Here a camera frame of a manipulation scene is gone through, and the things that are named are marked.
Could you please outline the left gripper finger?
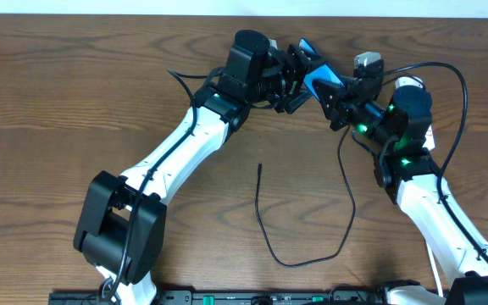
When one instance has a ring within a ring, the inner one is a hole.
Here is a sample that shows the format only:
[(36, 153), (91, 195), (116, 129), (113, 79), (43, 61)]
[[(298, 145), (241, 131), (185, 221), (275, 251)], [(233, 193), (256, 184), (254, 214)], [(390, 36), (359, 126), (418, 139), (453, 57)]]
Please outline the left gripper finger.
[(313, 94), (309, 91), (300, 91), (296, 97), (292, 97), (286, 102), (286, 105), (284, 106), (285, 112), (294, 114), (296, 110), (312, 97), (312, 95)]
[(291, 44), (287, 53), (292, 57), (299, 70), (316, 70), (328, 63), (328, 60), (321, 55), (310, 52), (296, 44)]

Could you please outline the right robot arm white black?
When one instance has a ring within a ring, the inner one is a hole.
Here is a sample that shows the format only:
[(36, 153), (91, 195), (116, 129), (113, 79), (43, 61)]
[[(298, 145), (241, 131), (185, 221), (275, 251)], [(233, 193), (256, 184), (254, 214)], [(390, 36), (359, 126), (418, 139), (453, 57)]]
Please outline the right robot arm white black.
[(430, 152), (432, 99), (424, 82), (408, 74), (392, 78), (395, 90), (382, 107), (376, 99), (387, 75), (380, 59), (357, 63), (351, 78), (328, 64), (304, 78), (332, 130), (352, 126), (378, 146), (374, 176), (380, 188), (417, 226), (450, 285), (436, 297), (445, 304), (488, 304), (488, 241), (458, 205)]

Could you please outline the blue Galaxy smartphone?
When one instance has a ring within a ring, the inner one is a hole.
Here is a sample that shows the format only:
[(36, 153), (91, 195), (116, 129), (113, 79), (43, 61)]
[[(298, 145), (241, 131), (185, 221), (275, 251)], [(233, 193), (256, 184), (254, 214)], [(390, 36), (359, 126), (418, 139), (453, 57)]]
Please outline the blue Galaxy smartphone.
[[(307, 40), (306, 38), (301, 38), (298, 44), (299, 47), (303, 47), (310, 52), (317, 53), (321, 55), (320, 51), (315, 48), (312, 43)], [(313, 81), (319, 80), (329, 80), (335, 83), (340, 83), (347, 87), (347, 82), (342, 78), (340, 74), (337, 73), (335, 69), (333, 69), (332, 65), (329, 63), (324, 64), (323, 66), (319, 67), (316, 70), (309, 70), (304, 78), (304, 85), (308, 88), (308, 90), (313, 94), (316, 98), (316, 94), (313, 89)]]

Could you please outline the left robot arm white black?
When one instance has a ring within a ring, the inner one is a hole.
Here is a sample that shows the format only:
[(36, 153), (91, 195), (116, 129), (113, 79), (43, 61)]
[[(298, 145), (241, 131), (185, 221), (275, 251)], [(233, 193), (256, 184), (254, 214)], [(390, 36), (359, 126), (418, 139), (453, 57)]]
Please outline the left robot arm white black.
[(342, 82), (307, 40), (283, 51), (255, 30), (238, 31), (225, 66), (203, 79), (187, 94), (185, 118), (153, 152), (118, 176), (100, 172), (88, 186), (73, 244), (105, 278), (100, 302), (153, 301), (149, 272), (163, 246), (169, 202), (255, 103), (291, 114), (315, 93), (314, 80)]

